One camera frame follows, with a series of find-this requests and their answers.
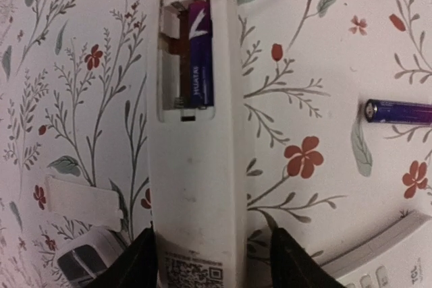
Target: qr code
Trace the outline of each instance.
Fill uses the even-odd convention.
[[[165,258],[169,288],[223,288],[223,269]]]

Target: floral tablecloth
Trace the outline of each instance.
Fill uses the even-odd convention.
[[[90,226],[47,212],[53,174],[151,220],[146,16],[152,0],[0,0],[0,282],[66,287],[57,250]],[[367,124],[368,98],[432,101],[431,0],[238,0],[249,287],[285,227],[324,262],[409,210],[432,211],[432,128]]]

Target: purple battery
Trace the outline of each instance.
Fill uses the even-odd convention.
[[[369,123],[432,125],[432,105],[369,99],[364,111]]]
[[[189,5],[191,107],[214,105],[210,1]]]

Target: battery compartment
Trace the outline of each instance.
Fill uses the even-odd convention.
[[[157,77],[162,122],[210,120],[215,116],[214,106],[188,106],[192,94],[188,7],[193,1],[160,0]]]

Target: remote control button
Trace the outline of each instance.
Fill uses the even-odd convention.
[[[372,283],[372,278],[369,275],[364,276],[360,280],[360,284],[361,284],[362,288],[375,288],[374,284]]]
[[[390,280],[387,276],[387,269],[384,266],[380,266],[377,270],[377,280],[379,288],[390,288]]]

